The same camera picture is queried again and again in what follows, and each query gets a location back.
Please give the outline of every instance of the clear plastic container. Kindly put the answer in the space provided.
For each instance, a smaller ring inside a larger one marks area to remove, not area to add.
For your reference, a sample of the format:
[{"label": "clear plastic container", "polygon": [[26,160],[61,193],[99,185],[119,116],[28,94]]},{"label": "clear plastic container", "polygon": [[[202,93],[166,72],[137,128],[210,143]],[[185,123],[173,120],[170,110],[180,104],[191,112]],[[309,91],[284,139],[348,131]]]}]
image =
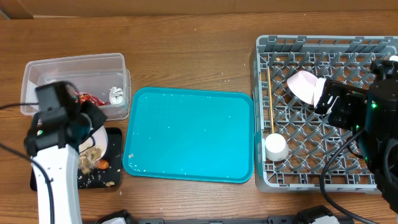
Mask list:
[{"label": "clear plastic container", "polygon": [[[80,92],[89,93],[110,102],[112,87],[123,90],[123,101],[99,108],[108,120],[124,119],[130,113],[131,81],[122,54],[99,54],[53,58],[29,62],[25,68],[21,88],[21,103],[35,103],[35,88],[56,81],[70,81]],[[21,113],[33,116],[38,106],[21,106]]]}]

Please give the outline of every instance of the white cylinder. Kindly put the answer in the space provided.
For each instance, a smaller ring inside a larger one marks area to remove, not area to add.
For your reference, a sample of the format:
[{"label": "white cylinder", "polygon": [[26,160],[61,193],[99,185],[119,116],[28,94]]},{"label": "white cylinder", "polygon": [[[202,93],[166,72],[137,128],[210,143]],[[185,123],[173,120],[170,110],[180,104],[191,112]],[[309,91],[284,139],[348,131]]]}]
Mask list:
[{"label": "white cylinder", "polygon": [[266,137],[267,159],[274,162],[282,161],[287,157],[288,154],[289,146],[282,135],[274,133]]}]

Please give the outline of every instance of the red wrapper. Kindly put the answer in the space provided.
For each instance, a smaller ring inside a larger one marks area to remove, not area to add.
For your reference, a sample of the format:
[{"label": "red wrapper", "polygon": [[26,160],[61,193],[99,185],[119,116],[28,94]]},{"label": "red wrapper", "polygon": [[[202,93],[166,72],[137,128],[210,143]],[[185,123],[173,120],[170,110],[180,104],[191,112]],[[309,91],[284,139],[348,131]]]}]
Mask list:
[{"label": "red wrapper", "polygon": [[89,93],[83,93],[83,92],[75,92],[76,96],[78,95],[78,97],[80,98],[80,103],[83,103],[86,100],[90,100],[92,103],[94,103],[96,106],[103,106],[103,105],[109,105],[108,102],[104,102],[100,99],[98,99],[97,97],[89,94]]}]

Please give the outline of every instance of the white crumpled item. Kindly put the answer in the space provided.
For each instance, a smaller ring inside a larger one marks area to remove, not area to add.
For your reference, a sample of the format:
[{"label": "white crumpled item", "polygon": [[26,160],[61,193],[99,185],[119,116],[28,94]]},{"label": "white crumpled item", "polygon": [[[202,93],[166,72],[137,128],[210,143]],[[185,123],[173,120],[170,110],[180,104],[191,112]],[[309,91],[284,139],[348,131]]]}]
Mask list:
[{"label": "white crumpled item", "polygon": [[119,104],[123,101],[123,90],[121,88],[118,87],[112,87],[112,89],[110,89],[111,92],[109,93],[109,102],[111,102],[111,104]]}]

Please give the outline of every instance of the wooden table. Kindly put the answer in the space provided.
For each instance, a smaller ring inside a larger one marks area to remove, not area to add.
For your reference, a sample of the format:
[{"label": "wooden table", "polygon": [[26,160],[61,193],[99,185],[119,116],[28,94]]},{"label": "wooden table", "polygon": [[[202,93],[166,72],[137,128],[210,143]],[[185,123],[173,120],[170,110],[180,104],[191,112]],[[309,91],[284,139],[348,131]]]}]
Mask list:
[{"label": "wooden table", "polygon": [[[0,21],[1,104],[20,101],[32,60],[120,52],[132,92],[144,86],[242,91],[250,95],[249,54],[263,34],[398,35],[397,11],[224,16],[146,16]],[[24,152],[30,117],[0,112],[0,141]],[[127,132],[128,119],[107,122]],[[0,151],[0,222],[37,223],[30,164]],[[132,177],[116,189],[79,190],[84,219],[128,209],[136,218],[260,218],[324,204],[319,193],[272,194],[249,182],[219,184]],[[331,194],[343,207],[381,223],[395,215],[380,195]]]}]

